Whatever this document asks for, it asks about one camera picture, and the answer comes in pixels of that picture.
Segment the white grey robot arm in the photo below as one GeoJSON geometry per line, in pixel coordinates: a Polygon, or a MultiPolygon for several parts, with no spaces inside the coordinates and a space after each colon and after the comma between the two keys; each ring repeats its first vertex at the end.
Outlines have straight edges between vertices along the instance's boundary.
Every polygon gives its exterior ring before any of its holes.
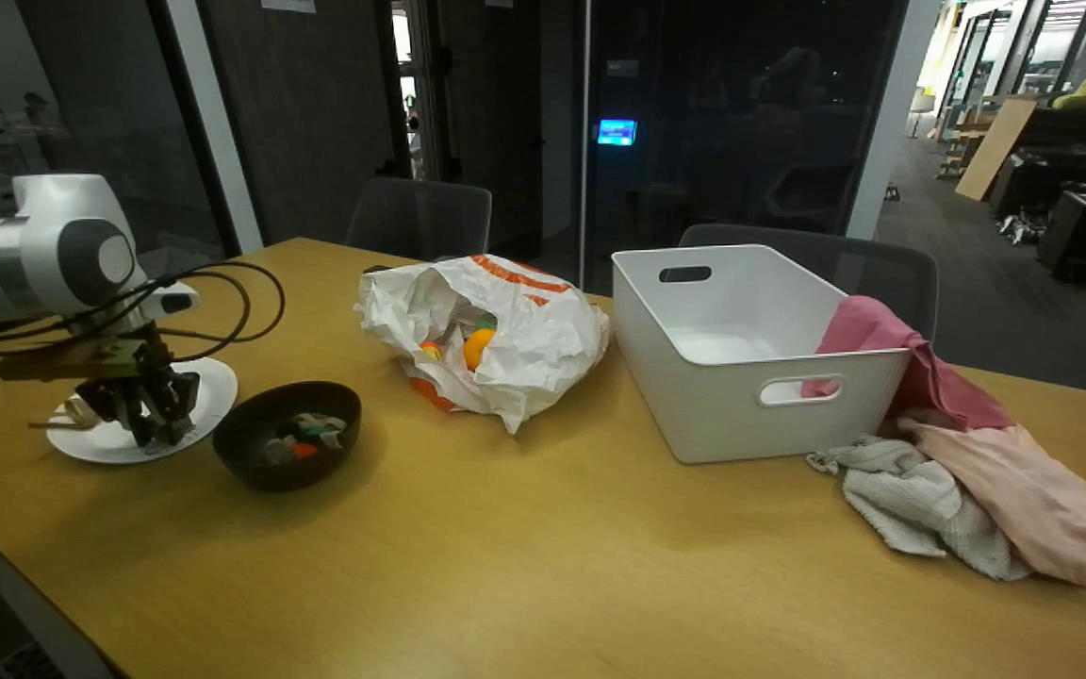
{"type": "Polygon", "coordinates": [[[21,173],[0,217],[0,325],[53,318],[88,353],[81,403],[141,445],[191,431],[200,378],[173,365],[132,227],[100,173],[21,173]]]}

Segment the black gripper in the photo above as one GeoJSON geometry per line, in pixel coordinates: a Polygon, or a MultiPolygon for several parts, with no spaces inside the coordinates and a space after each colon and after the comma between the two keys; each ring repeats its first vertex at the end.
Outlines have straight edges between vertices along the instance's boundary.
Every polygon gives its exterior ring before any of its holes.
{"type": "Polygon", "coordinates": [[[78,397],[94,416],[122,422],[135,445],[153,431],[164,445],[191,431],[196,372],[176,372],[161,338],[105,338],[89,350],[78,397]]]}

